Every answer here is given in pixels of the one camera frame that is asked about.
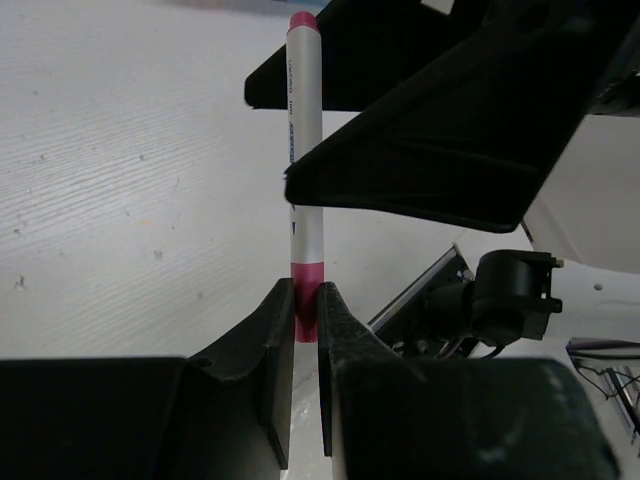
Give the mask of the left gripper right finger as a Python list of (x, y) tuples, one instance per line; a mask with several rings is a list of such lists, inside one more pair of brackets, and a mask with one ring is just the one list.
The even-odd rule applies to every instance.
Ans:
[(616, 479), (578, 380), (548, 358), (410, 359), (318, 292), (325, 454), (337, 479)]

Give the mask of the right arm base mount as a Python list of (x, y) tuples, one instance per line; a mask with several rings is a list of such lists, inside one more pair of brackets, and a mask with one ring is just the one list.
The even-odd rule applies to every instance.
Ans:
[(639, 443), (639, 277), (546, 252), (497, 250), (469, 271), (449, 250), (369, 322), (404, 357), (492, 355), (520, 341), (565, 340), (575, 372), (614, 403)]

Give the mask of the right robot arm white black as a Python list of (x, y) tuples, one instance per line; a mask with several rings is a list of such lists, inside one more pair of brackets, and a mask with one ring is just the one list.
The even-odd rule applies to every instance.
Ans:
[(245, 82), (289, 113), (296, 233), (328, 207), (507, 234), (428, 329), (494, 346), (639, 337), (639, 5), (333, 1)]

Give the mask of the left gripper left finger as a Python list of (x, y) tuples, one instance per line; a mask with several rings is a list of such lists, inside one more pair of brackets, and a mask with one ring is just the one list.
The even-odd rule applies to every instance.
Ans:
[(277, 479), (289, 463), (294, 288), (191, 357), (5, 360), (5, 479)]

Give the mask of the white marker pink cap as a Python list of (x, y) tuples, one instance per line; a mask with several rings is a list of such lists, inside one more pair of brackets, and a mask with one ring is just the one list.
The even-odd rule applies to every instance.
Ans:
[[(323, 137), (321, 34), (312, 13), (293, 14), (285, 48), (289, 161), (294, 167)], [(324, 217), (322, 208), (303, 198), (304, 192), (305, 187), (295, 184), (293, 172), (288, 171), (295, 338), (300, 343), (313, 343), (318, 339), (317, 292), (325, 273)]]

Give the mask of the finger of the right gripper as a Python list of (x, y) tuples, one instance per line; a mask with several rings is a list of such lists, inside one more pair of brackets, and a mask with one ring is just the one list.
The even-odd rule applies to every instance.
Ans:
[(314, 206), (511, 232), (619, 53), (601, 19), (484, 27), (288, 171)]
[(316, 17), (326, 111), (363, 111), (481, 28), (489, 1), (332, 1)]

